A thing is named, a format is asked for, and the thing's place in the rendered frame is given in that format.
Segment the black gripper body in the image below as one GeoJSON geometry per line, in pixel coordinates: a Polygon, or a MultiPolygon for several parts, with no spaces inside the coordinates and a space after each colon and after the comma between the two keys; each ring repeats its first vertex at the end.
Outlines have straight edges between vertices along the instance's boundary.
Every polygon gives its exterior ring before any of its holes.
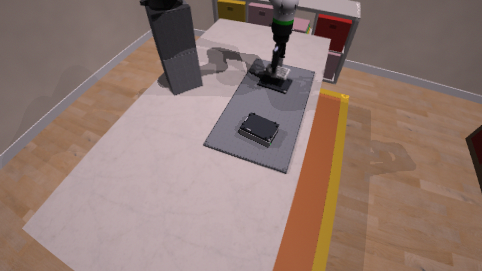
{"type": "Polygon", "coordinates": [[[278,46],[280,52],[281,46],[289,41],[289,36],[278,36],[273,33],[273,40],[276,42],[275,48],[278,46]],[[283,43],[283,44],[282,44],[283,43]]]}

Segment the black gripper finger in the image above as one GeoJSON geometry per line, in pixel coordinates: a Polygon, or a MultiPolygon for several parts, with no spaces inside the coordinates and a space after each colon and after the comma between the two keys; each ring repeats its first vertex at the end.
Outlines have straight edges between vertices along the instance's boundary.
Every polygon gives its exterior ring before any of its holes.
{"type": "Polygon", "coordinates": [[[280,54],[280,57],[279,57],[279,61],[278,61],[278,66],[283,66],[283,59],[285,58],[285,50],[286,50],[286,43],[283,44],[283,49],[282,49],[282,53],[280,54]]]}
{"type": "Polygon", "coordinates": [[[272,62],[271,62],[271,68],[272,68],[271,77],[273,78],[276,78],[276,75],[277,75],[278,67],[276,68],[276,65],[278,66],[279,57],[280,57],[280,54],[282,53],[283,47],[284,46],[282,45],[280,52],[278,50],[278,46],[276,47],[276,49],[273,49],[272,62]]]}

